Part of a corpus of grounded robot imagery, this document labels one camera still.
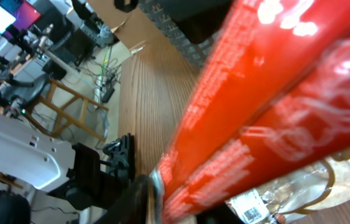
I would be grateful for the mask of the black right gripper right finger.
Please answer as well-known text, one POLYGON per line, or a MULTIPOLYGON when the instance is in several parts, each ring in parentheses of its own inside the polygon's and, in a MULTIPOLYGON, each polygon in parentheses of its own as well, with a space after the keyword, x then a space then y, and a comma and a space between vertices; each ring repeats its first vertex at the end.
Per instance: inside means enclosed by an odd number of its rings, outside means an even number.
POLYGON ((196 215, 197 224, 244 224, 244 222, 222 203, 196 215))

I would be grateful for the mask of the white brown snack wrapper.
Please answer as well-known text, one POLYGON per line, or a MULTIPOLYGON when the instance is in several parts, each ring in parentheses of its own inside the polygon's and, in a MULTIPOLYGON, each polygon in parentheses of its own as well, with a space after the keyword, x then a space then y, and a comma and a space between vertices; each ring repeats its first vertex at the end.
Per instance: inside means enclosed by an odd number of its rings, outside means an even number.
POLYGON ((291 223, 350 200, 350 151, 310 164, 229 199, 243 223, 291 223))

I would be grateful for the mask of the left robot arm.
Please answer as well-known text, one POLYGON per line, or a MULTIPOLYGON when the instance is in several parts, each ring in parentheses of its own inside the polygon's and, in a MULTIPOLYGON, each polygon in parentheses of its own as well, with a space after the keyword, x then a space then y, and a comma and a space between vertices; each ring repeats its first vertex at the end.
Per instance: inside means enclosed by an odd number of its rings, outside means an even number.
POLYGON ((133 137, 103 147, 102 160, 88 146, 38 133, 0 114, 0 172, 23 180, 77 210, 104 209, 98 223, 134 223, 144 200, 135 178, 133 137))

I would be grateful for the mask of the red white snack bar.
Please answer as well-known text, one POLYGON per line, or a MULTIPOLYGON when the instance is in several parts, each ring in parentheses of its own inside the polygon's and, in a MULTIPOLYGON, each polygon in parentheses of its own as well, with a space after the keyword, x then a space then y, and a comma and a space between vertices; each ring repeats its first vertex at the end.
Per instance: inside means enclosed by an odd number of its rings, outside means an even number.
POLYGON ((350 148, 350 0, 234 1, 155 173, 175 223, 350 148))

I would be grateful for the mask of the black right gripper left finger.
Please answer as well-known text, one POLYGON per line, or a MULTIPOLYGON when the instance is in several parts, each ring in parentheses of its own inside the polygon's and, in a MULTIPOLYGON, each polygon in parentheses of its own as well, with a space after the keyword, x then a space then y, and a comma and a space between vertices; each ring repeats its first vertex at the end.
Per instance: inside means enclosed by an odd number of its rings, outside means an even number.
POLYGON ((140 175, 95 224, 145 224, 150 178, 140 175))

